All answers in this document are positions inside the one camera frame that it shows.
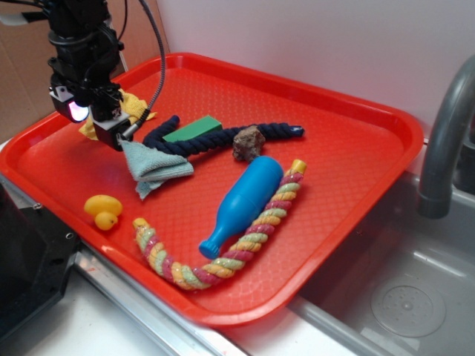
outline sink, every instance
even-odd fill
[[[359,355],[475,349],[475,197],[454,191],[430,220],[417,183],[404,173],[290,305]]]

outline gray cloth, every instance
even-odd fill
[[[142,200],[168,179],[193,174],[193,166],[186,158],[164,154],[138,142],[122,141],[121,145],[127,159],[128,170],[138,182],[135,190]]]

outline dark blue rope toy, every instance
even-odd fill
[[[148,133],[143,140],[143,144],[149,148],[156,148],[165,154],[188,157],[192,154],[200,154],[218,147],[232,145],[235,136],[241,130],[255,125],[212,131],[186,141],[165,142],[163,137],[175,131],[179,123],[180,118],[177,115],[173,115],[161,126]],[[259,124],[255,126],[257,126],[266,139],[291,139],[293,137],[302,137],[305,132],[301,126],[291,126],[286,123]]]

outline orange tray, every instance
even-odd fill
[[[159,72],[160,60],[152,59],[117,81],[148,101]],[[423,140],[417,121],[404,112],[194,54],[167,57],[154,111],[157,118],[135,140],[175,114],[181,125],[211,115],[225,128],[287,122],[306,131],[263,149],[284,170],[294,159],[308,164],[289,216],[243,270],[205,291],[182,291],[156,275],[141,257],[131,224],[145,217],[175,260],[206,263],[198,245],[247,166],[234,160],[232,148],[191,156],[193,176],[168,181],[142,201],[123,153],[85,138],[79,125],[53,113],[6,145],[0,170],[170,307],[209,326],[248,323],[285,305],[406,169]],[[94,194],[124,205],[110,231],[95,228],[82,210]]]

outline blue bottle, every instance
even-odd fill
[[[231,236],[248,228],[272,198],[284,175],[279,163],[267,156],[257,157],[224,197],[212,235],[202,241],[200,252],[213,260]]]

